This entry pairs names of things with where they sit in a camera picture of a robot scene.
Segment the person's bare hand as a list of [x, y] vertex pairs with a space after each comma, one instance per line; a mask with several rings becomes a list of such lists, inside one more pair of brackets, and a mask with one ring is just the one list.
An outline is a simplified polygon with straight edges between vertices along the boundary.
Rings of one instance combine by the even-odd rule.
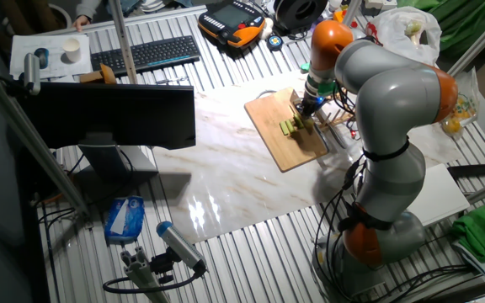
[[89, 25], [91, 24], [91, 19], [86, 16], [86, 15], [79, 15], [74, 23], [72, 24], [72, 27], [76, 29], [76, 31], [78, 32], [82, 32], [83, 31], [83, 27], [85, 25]]

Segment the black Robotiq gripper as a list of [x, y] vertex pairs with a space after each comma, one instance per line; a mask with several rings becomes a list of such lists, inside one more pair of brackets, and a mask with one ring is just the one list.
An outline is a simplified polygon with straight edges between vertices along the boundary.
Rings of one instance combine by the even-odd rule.
[[296, 116], [301, 123], [305, 122], [305, 125], [314, 125], [315, 120], [313, 118], [313, 114], [318, 111], [323, 103], [325, 98], [323, 96], [314, 97], [309, 94], [305, 94], [299, 109], [296, 109]]

